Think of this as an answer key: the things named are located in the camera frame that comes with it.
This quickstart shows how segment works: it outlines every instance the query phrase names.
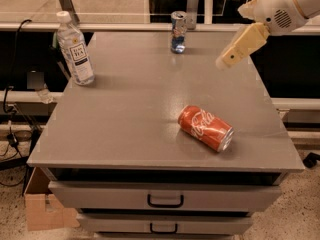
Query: bottle cap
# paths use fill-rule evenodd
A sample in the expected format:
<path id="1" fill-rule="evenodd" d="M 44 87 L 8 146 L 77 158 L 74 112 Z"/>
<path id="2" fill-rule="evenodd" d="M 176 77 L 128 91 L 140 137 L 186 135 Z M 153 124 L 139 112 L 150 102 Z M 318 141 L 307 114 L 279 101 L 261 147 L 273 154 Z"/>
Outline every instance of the bottle cap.
<path id="1" fill-rule="evenodd" d="M 58 12 L 57 18 L 60 23 L 69 23 L 72 20 L 70 13 L 67 11 Z"/>

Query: red can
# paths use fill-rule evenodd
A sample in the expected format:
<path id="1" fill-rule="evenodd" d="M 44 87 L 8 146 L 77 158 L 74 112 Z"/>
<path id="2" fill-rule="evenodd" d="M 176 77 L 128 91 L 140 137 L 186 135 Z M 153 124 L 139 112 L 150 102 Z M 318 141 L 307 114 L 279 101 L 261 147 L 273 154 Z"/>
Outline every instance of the red can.
<path id="1" fill-rule="evenodd" d="M 186 106 L 178 118 L 182 130 L 201 140 L 217 152 L 225 150 L 232 139 L 233 128 L 197 106 Z"/>

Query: energy drink can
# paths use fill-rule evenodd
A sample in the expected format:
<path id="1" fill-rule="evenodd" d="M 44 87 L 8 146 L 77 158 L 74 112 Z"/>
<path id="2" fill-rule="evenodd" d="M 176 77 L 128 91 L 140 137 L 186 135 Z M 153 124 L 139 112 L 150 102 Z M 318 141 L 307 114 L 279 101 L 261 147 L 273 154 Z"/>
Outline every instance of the energy drink can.
<path id="1" fill-rule="evenodd" d="M 186 48 L 187 14 L 183 11 L 173 12 L 171 13 L 171 22 L 171 51 L 174 53 L 183 53 Z"/>
<path id="2" fill-rule="evenodd" d="M 234 133 L 228 123 L 197 106 L 186 106 L 181 111 L 178 123 L 182 130 L 217 152 L 229 146 Z"/>

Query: drawer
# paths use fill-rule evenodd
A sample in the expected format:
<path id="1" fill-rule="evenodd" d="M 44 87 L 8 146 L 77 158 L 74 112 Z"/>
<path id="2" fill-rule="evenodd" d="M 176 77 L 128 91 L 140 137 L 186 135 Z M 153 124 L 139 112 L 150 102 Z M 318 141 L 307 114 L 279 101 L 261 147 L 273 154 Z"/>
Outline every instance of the drawer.
<path id="1" fill-rule="evenodd" d="M 128 233 L 96 233 L 94 240 L 233 240 L 230 235 L 153 235 L 153 234 L 128 234 Z"/>
<path id="2" fill-rule="evenodd" d="M 281 194 L 278 186 L 51 181 L 65 207 L 184 211 L 263 211 Z"/>
<path id="3" fill-rule="evenodd" d="M 249 217 L 78 214 L 77 220 L 84 229 L 93 232 L 147 233 L 168 236 L 243 234 L 252 225 Z"/>

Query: silver blue can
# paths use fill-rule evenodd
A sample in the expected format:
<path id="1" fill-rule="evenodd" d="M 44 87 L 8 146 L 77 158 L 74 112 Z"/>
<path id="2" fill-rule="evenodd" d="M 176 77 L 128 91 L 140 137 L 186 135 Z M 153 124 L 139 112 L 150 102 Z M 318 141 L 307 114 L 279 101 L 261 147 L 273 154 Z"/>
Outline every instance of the silver blue can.
<path id="1" fill-rule="evenodd" d="M 183 53 L 185 46 L 185 36 L 187 32 L 187 14 L 183 11 L 171 13 L 171 51 Z"/>

